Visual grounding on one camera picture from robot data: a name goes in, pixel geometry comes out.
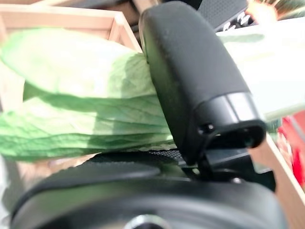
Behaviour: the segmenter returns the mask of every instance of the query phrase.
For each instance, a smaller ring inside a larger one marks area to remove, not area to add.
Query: black device
[[[20,199],[11,228],[288,228],[272,171],[257,173],[247,152],[264,121],[213,28],[181,2],[146,10],[139,27],[178,149],[99,154],[54,174]]]
[[[219,32],[255,25],[247,8],[247,0],[202,0],[198,11]]]

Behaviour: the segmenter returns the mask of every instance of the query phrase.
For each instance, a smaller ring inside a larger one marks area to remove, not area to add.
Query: green leaf
[[[0,152],[34,160],[151,145],[173,138],[156,96],[129,99],[46,95],[0,116]]]
[[[19,31],[3,45],[1,60],[28,84],[52,94],[132,98],[156,94],[142,53],[64,29]]]

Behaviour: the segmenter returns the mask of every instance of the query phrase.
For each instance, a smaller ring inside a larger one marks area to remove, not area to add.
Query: lens ring
[[[129,221],[124,229],[172,229],[172,227],[159,216],[139,215]]]

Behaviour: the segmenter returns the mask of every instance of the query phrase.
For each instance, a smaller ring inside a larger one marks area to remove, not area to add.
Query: wooden plank
[[[0,14],[0,43],[3,43],[4,41],[6,41],[8,36],[8,32],[6,29],[6,26],[4,24],[2,15]]]
[[[113,21],[113,25],[110,31],[109,40],[118,42],[121,36],[121,32],[124,28],[125,18],[123,13],[118,13]]]
[[[131,48],[137,52],[142,52],[142,48],[140,47],[137,39],[135,38],[127,20],[124,18],[124,27],[121,31],[121,38],[122,44],[128,48]]]
[[[255,162],[273,169],[276,195],[284,209],[290,229],[305,228],[305,194],[271,137],[268,135],[264,143],[249,151]]]
[[[117,12],[66,7],[29,7],[0,5],[8,29],[62,27],[70,29],[110,30]]]

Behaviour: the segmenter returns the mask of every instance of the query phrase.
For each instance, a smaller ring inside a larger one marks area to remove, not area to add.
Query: white surface
[[[218,33],[267,120],[305,109],[305,18]]]

